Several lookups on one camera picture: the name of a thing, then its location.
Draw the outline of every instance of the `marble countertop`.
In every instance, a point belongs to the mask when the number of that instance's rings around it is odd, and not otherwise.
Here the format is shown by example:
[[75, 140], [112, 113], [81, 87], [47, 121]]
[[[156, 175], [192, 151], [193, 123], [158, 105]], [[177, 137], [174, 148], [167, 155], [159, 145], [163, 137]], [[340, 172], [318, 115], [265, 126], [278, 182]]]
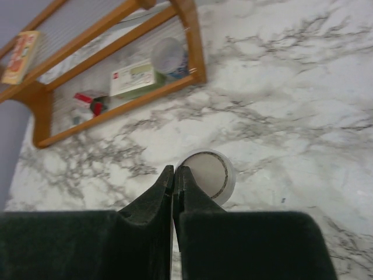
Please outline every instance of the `marble countertop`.
[[373, 2], [199, 4], [209, 83], [44, 150], [31, 119], [7, 210], [120, 209], [207, 147], [237, 172], [226, 210], [307, 212], [340, 279], [372, 279]]

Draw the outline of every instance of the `wooden frame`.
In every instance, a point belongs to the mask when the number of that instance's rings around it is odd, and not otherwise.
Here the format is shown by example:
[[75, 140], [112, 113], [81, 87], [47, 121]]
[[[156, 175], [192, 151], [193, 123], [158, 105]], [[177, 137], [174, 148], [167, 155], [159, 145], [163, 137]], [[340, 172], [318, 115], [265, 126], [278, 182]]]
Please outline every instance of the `wooden frame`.
[[[66, 2], [66, 0], [55, 0], [38, 17], [36, 17], [36, 19], [25, 27], [24, 30], [26, 30], [26, 28], [36, 28], [37, 25], [43, 22], [48, 16], [52, 16], [52, 13], [63, 5], [64, 2]], [[69, 71], [65, 72], [51, 83], [44, 85], [36, 81], [36, 79], [42, 74], [46, 73], [49, 69], [63, 61], [69, 55], [73, 54], [76, 50], [83, 47], [85, 44], [108, 30], [113, 25], [117, 24], [124, 17], [129, 16], [139, 8], [149, 9], [156, 3], [156, 0], [125, 1], [122, 5], [114, 9], [108, 15], [96, 22], [93, 26], [77, 36], [77, 38], [73, 39], [62, 47], [46, 61], [32, 69], [20, 85], [10, 86], [0, 93], [0, 102], [8, 99], [17, 100], [25, 104], [33, 112], [35, 118], [33, 143], [36, 147], [46, 148], [57, 141], [114, 118], [120, 114], [126, 113], [129, 110], [135, 109], [172, 92], [178, 91], [186, 86], [194, 83], [206, 82], [205, 63], [203, 60], [198, 16], [194, 1], [170, 0], [170, 2], [172, 4], [170, 7], [159, 12], [127, 34], [124, 34], [122, 37], [104, 47], [102, 50], [95, 53]], [[133, 101], [130, 101], [129, 103], [123, 104], [64, 132], [54, 136], [50, 135], [52, 121], [52, 93], [54, 89], [71, 80], [76, 75], [89, 69], [122, 47], [128, 45], [130, 42], [160, 26], [162, 23], [168, 21], [174, 16], [180, 17], [186, 32], [189, 50], [189, 76], [177, 80], [169, 85], [163, 86], [151, 93], [141, 96]], [[0, 59], [11, 49], [9, 46], [13, 46], [14, 41], [15, 40], [13, 39], [5, 46], [5, 48], [0, 50]]]

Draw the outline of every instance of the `round container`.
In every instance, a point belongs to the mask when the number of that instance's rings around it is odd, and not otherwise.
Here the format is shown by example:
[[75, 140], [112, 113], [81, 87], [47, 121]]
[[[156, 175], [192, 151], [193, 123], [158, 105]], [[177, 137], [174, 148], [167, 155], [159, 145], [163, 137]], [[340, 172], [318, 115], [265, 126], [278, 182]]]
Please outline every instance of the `round container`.
[[152, 65], [161, 74], [181, 79], [189, 75], [188, 53], [174, 38], [159, 41], [152, 50]]
[[223, 154], [211, 149], [192, 150], [178, 162], [179, 166], [188, 166], [197, 185], [217, 204], [223, 205], [232, 196], [234, 168]]

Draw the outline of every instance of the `marble table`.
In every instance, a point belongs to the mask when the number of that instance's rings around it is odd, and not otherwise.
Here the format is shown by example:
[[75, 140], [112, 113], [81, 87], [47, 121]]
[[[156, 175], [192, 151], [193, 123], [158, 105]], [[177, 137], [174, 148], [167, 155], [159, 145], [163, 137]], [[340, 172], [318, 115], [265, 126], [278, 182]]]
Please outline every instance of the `marble table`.
[[207, 147], [237, 172], [224, 209], [307, 212], [340, 279], [373, 279], [373, 2], [215, 0], [198, 11], [209, 83], [44, 150], [31, 119], [7, 210], [120, 209]]

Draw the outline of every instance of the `box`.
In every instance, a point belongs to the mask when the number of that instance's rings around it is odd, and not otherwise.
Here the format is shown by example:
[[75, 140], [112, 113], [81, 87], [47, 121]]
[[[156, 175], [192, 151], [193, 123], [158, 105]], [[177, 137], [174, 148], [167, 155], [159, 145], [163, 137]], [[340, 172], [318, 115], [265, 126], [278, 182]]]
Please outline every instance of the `box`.
[[134, 99], [164, 85], [165, 77], [156, 72], [150, 60], [121, 68], [111, 74], [110, 97]]
[[104, 92], [86, 90], [74, 95], [75, 106], [81, 111], [91, 111], [94, 117], [107, 110], [108, 96]]

